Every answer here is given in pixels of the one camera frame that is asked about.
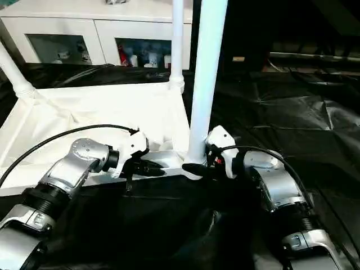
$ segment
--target black cable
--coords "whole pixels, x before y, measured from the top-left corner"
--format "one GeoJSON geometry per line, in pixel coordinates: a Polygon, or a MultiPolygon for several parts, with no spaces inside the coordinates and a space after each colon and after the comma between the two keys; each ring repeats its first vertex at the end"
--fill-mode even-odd
{"type": "Polygon", "coordinates": [[[102,70],[104,68],[109,68],[111,66],[114,66],[114,65],[112,65],[112,64],[103,64],[103,65],[100,65],[100,66],[92,66],[90,69],[87,67],[87,69],[85,69],[84,71],[82,71],[80,73],[77,73],[77,74],[67,78],[65,81],[60,82],[58,84],[55,83],[55,85],[53,87],[54,88],[60,88],[60,87],[68,86],[69,83],[76,82],[80,78],[84,78],[86,76],[92,75],[92,74],[98,72],[99,70],[102,70]]]}
{"type": "Polygon", "coordinates": [[[295,182],[298,184],[298,186],[300,187],[301,191],[303,192],[303,195],[305,197],[305,199],[307,200],[308,204],[313,208],[313,204],[312,204],[312,200],[310,200],[309,195],[306,192],[306,189],[304,187],[304,184],[302,182],[302,180],[300,179],[299,175],[297,174],[297,172],[294,170],[294,168],[282,157],[280,157],[279,155],[275,154],[274,152],[270,151],[270,150],[266,150],[260,147],[256,147],[256,146],[242,146],[242,145],[232,145],[232,146],[227,146],[227,147],[223,147],[220,148],[219,151],[225,151],[225,150],[229,150],[229,149],[243,149],[246,151],[251,151],[251,150],[255,150],[255,151],[260,151],[263,153],[266,153],[268,155],[273,156],[274,158],[276,158],[278,161],[282,162],[284,164],[284,166],[286,167],[286,169],[288,169],[290,175],[292,177],[294,177],[295,182]]]}
{"type": "Polygon", "coordinates": [[[78,131],[84,131],[86,129],[93,129],[93,128],[119,128],[119,129],[123,129],[125,131],[130,132],[130,134],[134,134],[137,132],[137,130],[132,129],[132,128],[127,128],[127,127],[123,127],[121,125],[111,125],[111,124],[99,124],[99,125],[88,125],[86,127],[81,127],[81,128],[75,128],[75,129],[71,129],[71,130],[67,130],[65,132],[62,132],[58,135],[52,136],[49,139],[46,139],[45,141],[42,141],[41,143],[35,145],[34,147],[32,147],[30,150],[28,150],[27,152],[23,153],[17,160],[15,160],[14,163],[12,163],[9,168],[7,168],[7,170],[4,172],[4,174],[1,176],[0,178],[0,187],[4,184],[5,179],[8,177],[8,175],[12,172],[12,170],[20,163],[22,162],[27,156],[29,156],[32,152],[34,152],[35,150],[43,147],[44,145],[46,145],[47,143],[56,140],[60,137],[63,137],[65,135],[71,134],[71,133],[75,133],[78,131]]]}
{"type": "MultiPolygon", "coordinates": [[[[330,208],[331,212],[334,214],[335,218],[340,222],[340,225],[342,226],[342,228],[344,229],[346,235],[349,237],[351,244],[354,246],[354,249],[358,255],[358,257],[360,258],[360,249],[357,246],[357,244],[355,243],[354,238],[351,236],[351,233],[348,229],[348,226],[346,226],[345,222],[343,222],[343,220],[340,218],[340,216],[338,215],[338,213],[336,212],[336,210],[334,209],[333,205],[330,203],[330,201],[328,200],[328,198],[325,196],[325,194],[322,192],[322,190],[315,184],[315,188],[316,190],[319,192],[319,194],[321,195],[321,197],[324,199],[325,203],[327,204],[327,206],[330,208]]],[[[339,241],[337,241],[337,244],[341,247],[342,251],[344,252],[345,256],[348,258],[348,260],[350,261],[351,265],[356,269],[356,270],[360,270],[359,265],[356,263],[356,260],[351,256],[350,252],[345,248],[345,246],[343,244],[340,244],[339,241]]]]}
{"type": "Polygon", "coordinates": [[[291,69],[289,69],[289,72],[290,74],[292,75],[292,77],[300,82],[303,82],[303,83],[307,83],[307,84],[312,84],[312,85],[315,85],[315,86],[329,86],[329,87],[339,87],[339,86],[344,86],[345,83],[341,82],[326,82],[326,81],[322,81],[322,82],[319,82],[319,81],[311,81],[311,80],[307,80],[305,79],[304,77],[312,77],[314,78],[314,76],[312,75],[309,75],[309,74],[306,74],[306,73],[300,73],[300,72],[295,72],[295,71],[292,71],[291,69]]]}
{"type": "MultiPolygon", "coordinates": [[[[260,152],[264,152],[268,155],[273,156],[274,158],[276,158],[278,161],[282,162],[284,164],[284,166],[286,167],[286,169],[289,171],[289,173],[291,174],[292,177],[294,177],[295,182],[298,184],[298,186],[300,187],[300,189],[303,192],[303,195],[305,197],[305,199],[307,200],[307,203],[311,206],[314,207],[312,204],[312,200],[310,200],[306,189],[304,187],[304,184],[302,183],[302,180],[300,179],[299,175],[297,174],[297,172],[294,170],[294,168],[286,161],[284,160],[282,157],[280,157],[279,155],[275,154],[272,151],[260,148],[260,147],[256,147],[256,146],[240,146],[240,145],[233,145],[233,146],[227,146],[227,147],[223,147],[223,148],[219,148],[220,152],[223,152],[225,150],[229,150],[229,149],[243,149],[246,151],[249,150],[255,150],[255,151],[260,151],[260,152]]],[[[358,257],[360,258],[360,250],[358,248],[358,246],[355,243],[354,238],[351,236],[350,231],[348,230],[346,224],[343,222],[343,220],[340,218],[340,216],[338,215],[338,213],[336,212],[336,210],[334,209],[334,207],[331,205],[331,203],[329,202],[329,200],[326,198],[326,196],[324,195],[324,193],[320,190],[320,188],[318,188],[316,186],[316,189],[318,190],[318,192],[320,193],[320,195],[323,197],[323,199],[325,200],[326,204],[328,205],[328,207],[330,208],[330,210],[332,211],[332,213],[334,214],[334,216],[336,217],[336,219],[340,222],[341,226],[343,227],[343,229],[345,230],[347,236],[349,237],[352,245],[355,248],[355,251],[358,255],[358,257]]],[[[356,270],[360,270],[360,267],[358,266],[355,258],[350,254],[350,252],[346,249],[346,247],[340,243],[340,241],[337,241],[337,245],[341,248],[341,250],[344,252],[346,258],[349,260],[350,264],[352,265],[352,267],[356,270]]]]}

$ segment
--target black cylindrical joint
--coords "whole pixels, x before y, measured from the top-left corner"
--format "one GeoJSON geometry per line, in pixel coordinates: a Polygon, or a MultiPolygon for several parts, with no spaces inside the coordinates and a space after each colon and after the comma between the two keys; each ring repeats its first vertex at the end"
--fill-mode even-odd
{"type": "Polygon", "coordinates": [[[246,152],[237,153],[236,157],[232,159],[232,172],[237,175],[243,175],[244,168],[244,157],[246,152]]]}
{"type": "Polygon", "coordinates": [[[104,172],[107,172],[110,168],[116,168],[119,162],[119,151],[112,150],[109,148],[109,157],[107,158],[106,163],[102,167],[104,172]]]}
{"type": "Polygon", "coordinates": [[[22,204],[41,211],[57,220],[67,207],[70,197],[62,189],[40,183],[35,188],[27,188],[22,204]]]}
{"type": "Polygon", "coordinates": [[[280,236],[292,233],[320,229],[320,223],[314,212],[304,203],[286,205],[272,213],[274,224],[280,236]]]}

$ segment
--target white vertical post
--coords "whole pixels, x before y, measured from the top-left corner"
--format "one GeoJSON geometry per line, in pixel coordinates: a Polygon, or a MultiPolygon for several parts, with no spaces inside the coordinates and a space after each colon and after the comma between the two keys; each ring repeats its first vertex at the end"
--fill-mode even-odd
{"type": "Polygon", "coordinates": [[[186,163],[206,164],[205,140],[209,132],[227,0],[202,0],[190,142],[186,163]]]}
{"type": "Polygon", "coordinates": [[[0,41],[0,68],[12,84],[17,97],[27,97],[34,93],[35,88],[29,83],[17,68],[11,56],[0,41]]]}
{"type": "Polygon", "coordinates": [[[182,43],[184,24],[184,0],[173,0],[173,38],[171,42],[171,75],[170,89],[180,88],[184,91],[182,75],[182,43]]]}

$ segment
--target black tarp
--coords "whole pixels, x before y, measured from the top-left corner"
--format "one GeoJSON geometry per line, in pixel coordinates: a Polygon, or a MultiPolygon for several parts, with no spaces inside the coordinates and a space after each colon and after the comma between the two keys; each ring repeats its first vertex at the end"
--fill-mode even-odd
{"type": "MultiPolygon", "coordinates": [[[[169,74],[110,65],[29,65],[25,75],[37,88],[50,88],[161,82],[169,74]]],[[[183,99],[190,116],[194,75],[184,76],[183,99]]],[[[241,137],[238,143],[283,154],[311,192],[331,234],[354,256],[319,189],[360,245],[359,86],[346,76],[221,77],[210,123],[241,137]]],[[[8,84],[0,93],[7,97],[0,99],[1,119],[16,98],[8,84]]],[[[122,183],[83,188],[59,221],[42,268],[252,269],[254,257],[258,269],[281,269],[261,241],[259,232],[269,224],[252,190],[245,179],[192,182],[184,177],[137,182],[132,197],[124,196],[122,183]]],[[[0,218],[19,200],[0,198],[0,218]]]]}

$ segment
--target glass cabinet door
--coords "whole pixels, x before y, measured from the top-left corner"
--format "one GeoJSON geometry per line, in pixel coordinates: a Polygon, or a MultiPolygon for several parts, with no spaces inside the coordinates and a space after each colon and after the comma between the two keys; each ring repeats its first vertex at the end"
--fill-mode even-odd
{"type": "Polygon", "coordinates": [[[171,41],[115,38],[121,66],[170,68],[171,41]]]}
{"type": "Polygon", "coordinates": [[[1,19],[25,62],[105,64],[93,20],[42,17],[1,19]]]}
{"type": "MultiPolygon", "coordinates": [[[[95,20],[108,64],[170,68],[172,24],[167,22],[95,20]]],[[[191,24],[183,28],[183,69],[189,69],[191,24]]]]}
{"type": "Polygon", "coordinates": [[[81,35],[26,34],[41,63],[91,65],[81,35]]]}

